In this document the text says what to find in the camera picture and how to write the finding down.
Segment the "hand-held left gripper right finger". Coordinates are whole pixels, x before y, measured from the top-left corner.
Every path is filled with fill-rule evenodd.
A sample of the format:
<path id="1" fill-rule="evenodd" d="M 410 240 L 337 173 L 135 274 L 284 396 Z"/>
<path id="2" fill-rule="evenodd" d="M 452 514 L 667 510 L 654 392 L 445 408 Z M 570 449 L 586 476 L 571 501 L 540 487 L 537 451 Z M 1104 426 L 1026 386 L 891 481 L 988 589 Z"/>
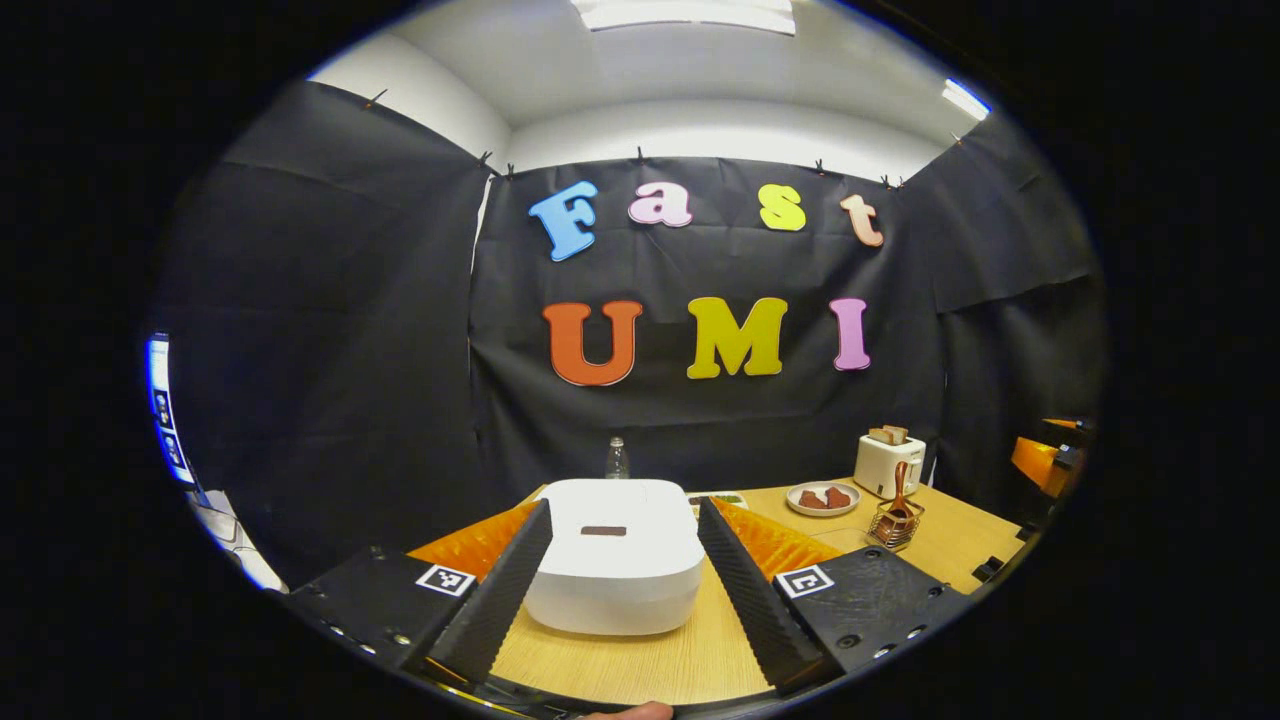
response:
<path id="1" fill-rule="evenodd" d="M 859 678 L 964 615 L 974 603 L 896 553 L 869 546 L 771 579 L 721 502 L 700 502 L 698 538 L 765 680 L 780 694 Z"/>

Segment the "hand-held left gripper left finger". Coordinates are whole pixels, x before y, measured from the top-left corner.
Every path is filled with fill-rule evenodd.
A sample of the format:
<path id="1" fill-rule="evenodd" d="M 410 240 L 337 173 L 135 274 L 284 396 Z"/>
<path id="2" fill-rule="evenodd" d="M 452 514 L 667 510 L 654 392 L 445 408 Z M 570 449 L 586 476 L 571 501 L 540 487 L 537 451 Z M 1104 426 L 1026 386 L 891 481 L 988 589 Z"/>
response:
<path id="1" fill-rule="evenodd" d="M 388 671 L 472 689 L 489 678 L 553 538 L 549 502 L 539 500 L 527 509 L 484 578 L 370 548 L 283 602 L 314 629 Z"/>

